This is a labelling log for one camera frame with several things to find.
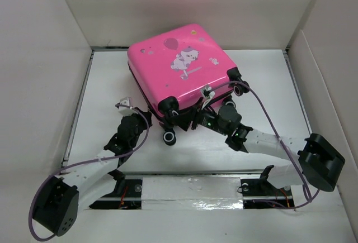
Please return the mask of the pink hard-shell suitcase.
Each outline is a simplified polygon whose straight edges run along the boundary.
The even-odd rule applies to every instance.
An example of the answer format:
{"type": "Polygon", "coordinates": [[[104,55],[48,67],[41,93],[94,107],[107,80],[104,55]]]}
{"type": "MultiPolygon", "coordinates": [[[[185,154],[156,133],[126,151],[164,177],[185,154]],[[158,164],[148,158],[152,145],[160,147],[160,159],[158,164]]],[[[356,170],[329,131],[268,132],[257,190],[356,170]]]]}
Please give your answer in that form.
{"type": "Polygon", "coordinates": [[[166,145],[176,143],[174,127],[186,131],[191,106],[202,106],[200,89],[215,96],[205,108],[235,107],[232,94],[248,93],[235,62],[198,24],[189,24],[137,42],[128,49],[128,66],[149,110],[164,129],[166,145]]]}

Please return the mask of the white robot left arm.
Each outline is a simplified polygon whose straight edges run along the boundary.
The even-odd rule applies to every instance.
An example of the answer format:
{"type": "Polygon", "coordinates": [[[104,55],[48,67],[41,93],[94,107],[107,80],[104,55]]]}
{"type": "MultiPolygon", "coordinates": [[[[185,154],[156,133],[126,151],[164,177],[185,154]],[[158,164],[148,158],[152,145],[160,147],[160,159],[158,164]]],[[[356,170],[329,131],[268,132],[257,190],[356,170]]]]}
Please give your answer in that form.
{"type": "Polygon", "coordinates": [[[92,204],[109,192],[119,196],[124,182],[117,169],[143,146],[141,134],[149,135],[152,114],[127,106],[131,114],[122,117],[115,134],[94,159],[80,161],[50,174],[36,191],[28,215],[31,236],[46,242],[67,233],[84,202],[92,204]]]}

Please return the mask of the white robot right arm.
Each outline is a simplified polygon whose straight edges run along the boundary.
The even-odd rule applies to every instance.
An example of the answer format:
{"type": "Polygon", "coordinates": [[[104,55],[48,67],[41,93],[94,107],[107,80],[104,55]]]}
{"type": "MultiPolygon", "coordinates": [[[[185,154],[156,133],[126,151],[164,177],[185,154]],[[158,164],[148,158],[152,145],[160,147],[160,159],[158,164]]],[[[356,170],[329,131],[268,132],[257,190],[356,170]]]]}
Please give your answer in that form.
{"type": "Polygon", "coordinates": [[[307,138],[280,137],[245,126],[242,116],[230,105],[218,112],[193,110],[192,128],[202,125],[226,136],[225,143],[235,151],[264,154],[288,160],[286,166],[268,165],[258,181],[259,190],[272,194],[287,185],[308,183],[324,191],[334,191],[345,158],[320,134],[307,138]]]}

